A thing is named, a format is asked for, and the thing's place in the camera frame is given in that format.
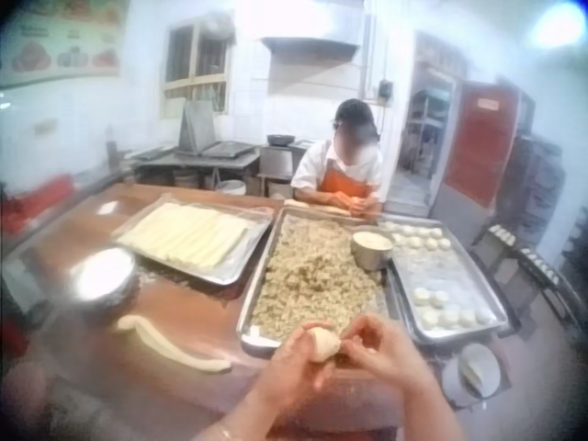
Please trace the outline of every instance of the range hood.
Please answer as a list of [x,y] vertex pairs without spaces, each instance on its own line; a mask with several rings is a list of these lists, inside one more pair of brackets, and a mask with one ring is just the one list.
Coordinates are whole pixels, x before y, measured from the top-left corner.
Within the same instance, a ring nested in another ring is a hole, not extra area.
[[272,0],[258,36],[272,51],[353,56],[363,39],[362,0]]

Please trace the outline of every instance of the worker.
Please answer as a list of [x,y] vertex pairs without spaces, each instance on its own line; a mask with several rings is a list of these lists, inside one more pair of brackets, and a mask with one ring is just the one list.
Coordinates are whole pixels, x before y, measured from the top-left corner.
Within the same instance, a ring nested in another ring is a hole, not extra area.
[[[333,375],[333,361],[310,361],[314,340],[302,325],[274,354],[254,387],[237,407],[196,441],[266,439],[276,418],[297,402],[320,391]],[[343,331],[342,351],[361,369],[402,395],[407,441],[462,441],[458,420],[433,372],[396,322],[372,315],[356,318]]]
[[365,216],[381,211],[382,157],[378,131],[369,106],[347,99],[334,117],[331,141],[309,148],[292,178],[294,198],[329,205]]

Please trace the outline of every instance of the window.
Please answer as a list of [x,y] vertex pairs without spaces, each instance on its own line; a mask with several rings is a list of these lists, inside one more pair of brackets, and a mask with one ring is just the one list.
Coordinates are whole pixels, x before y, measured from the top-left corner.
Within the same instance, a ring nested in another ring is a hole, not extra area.
[[169,33],[164,73],[164,118],[179,118],[184,102],[212,101],[216,112],[227,107],[227,72],[231,44],[215,40],[196,24]]

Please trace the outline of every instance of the orange apron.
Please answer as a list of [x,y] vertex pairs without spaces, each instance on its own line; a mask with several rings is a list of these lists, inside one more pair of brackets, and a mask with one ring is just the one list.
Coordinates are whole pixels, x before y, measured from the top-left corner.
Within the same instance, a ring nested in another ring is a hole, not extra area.
[[319,185],[319,191],[324,193],[336,193],[341,191],[350,198],[367,198],[371,193],[371,186],[347,176],[334,168],[334,160],[327,161],[327,170]]

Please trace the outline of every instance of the metal tray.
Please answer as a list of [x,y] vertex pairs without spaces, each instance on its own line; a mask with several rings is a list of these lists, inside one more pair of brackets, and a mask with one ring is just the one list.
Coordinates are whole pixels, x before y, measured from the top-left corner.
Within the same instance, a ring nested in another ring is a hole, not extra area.
[[[268,339],[259,335],[259,332],[251,329],[250,321],[253,314],[257,298],[261,291],[261,287],[264,283],[264,275],[266,273],[267,264],[276,249],[277,240],[281,233],[282,224],[284,219],[288,215],[302,217],[304,219],[312,220],[329,220],[336,221],[342,225],[348,225],[349,227],[356,227],[359,225],[368,224],[365,220],[354,219],[346,216],[340,216],[332,213],[324,213],[314,209],[302,209],[299,207],[284,207],[278,214],[276,224],[267,240],[266,249],[264,250],[257,267],[255,268],[254,275],[249,281],[247,287],[247,293],[245,300],[241,308],[239,320],[237,322],[237,334],[239,335],[242,343],[246,346],[256,349],[275,349],[281,345],[281,342],[277,340]],[[366,310],[372,313],[385,315],[386,317],[392,318],[403,318],[401,311],[398,311],[399,305],[396,300],[395,293],[392,290],[392,283],[390,278],[394,277],[389,268],[382,270],[382,283],[383,290],[379,295],[376,296],[368,305]]]
[[238,216],[247,219],[251,222],[251,227],[247,230],[241,241],[222,259],[222,261],[209,270],[203,270],[196,266],[182,266],[172,262],[165,261],[137,248],[126,246],[134,253],[143,255],[158,262],[162,265],[169,266],[173,269],[186,273],[190,276],[198,277],[216,285],[230,285],[241,276],[247,261],[254,252],[255,247],[261,240],[267,227],[271,224],[274,211],[268,207],[258,207],[254,209],[239,209],[225,205],[216,204],[199,204],[199,203],[185,203],[172,198],[171,194],[167,193],[157,199],[152,205],[142,209],[132,218],[127,220],[121,227],[117,228],[112,233],[112,238],[116,242],[117,239],[125,232],[130,231],[143,218],[158,209],[165,203],[175,203],[189,207],[197,207],[199,209],[215,209],[222,213]]
[[[422,344],[448,343],[465,337],[471,337],[474,334],[486,334],[490,331],[503,328],[508,325],[508,316],[504,306],[496,296],[491,285],[486,280],[480,269],[473,262],[461,243],[451,233],[451,231],[440,221],[425,218],[414,218],[409,216],[382,214],[379,216],[378,224],[382,225],[385,221],[393,221],[404,225],[414,227],[440,228],[446,238],[451,241],[452,248],[449,251],[427,252],[427,264],[431,265],[437,262],[439,269],[437,273],[447,272],[450,277],[436,277],[435,271],[418,270],[418,262],[412,268],[407,267],[406,257],[395,254],[392,250],[392,261],[394,268],[400,280],[399,291],[403,296],[402,304],[406,305],[406,319],[408,328],[412,328],[415,340]],[[451,262],[447,259],[450,255],[456,259]],[[452,302],[458,306],[468,308],[488,308],[494,315],[495,320],[486,325],[478,325],[471,328],[462,328],[457,326],[454,329],[443,329],[441,327],[432,330],[425,329],[418,318],[418,308],[414,303],[410,293],[417,288],[417,285],[424,285],[424,288],[442,289],[452,295]]]

